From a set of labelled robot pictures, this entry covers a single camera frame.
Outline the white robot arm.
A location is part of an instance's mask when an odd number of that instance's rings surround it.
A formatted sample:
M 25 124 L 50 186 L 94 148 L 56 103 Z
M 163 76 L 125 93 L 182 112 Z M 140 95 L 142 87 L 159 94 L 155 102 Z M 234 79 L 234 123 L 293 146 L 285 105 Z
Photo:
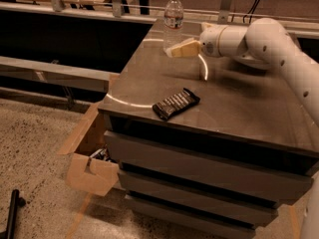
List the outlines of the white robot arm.
M 205 54 L 229 57 L 254 68 L 276 69 L 319 125 L 319 64 L 302 52 L 274 19 L 260 18 L 247 27 L 203 22 L 197 40 L 186 39 L 164 52 L 171 58 Z

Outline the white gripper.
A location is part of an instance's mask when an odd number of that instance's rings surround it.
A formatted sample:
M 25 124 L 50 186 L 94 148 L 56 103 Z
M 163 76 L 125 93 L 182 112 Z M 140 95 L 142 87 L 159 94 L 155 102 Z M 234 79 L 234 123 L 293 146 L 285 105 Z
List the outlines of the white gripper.
M 245 41 L 246 27 L 201 23 L 199 41 L 189 38 L 165 49 L 170 58 L 193 57 L 203 53 L 210 57 L 236 57 L 248 48 Z

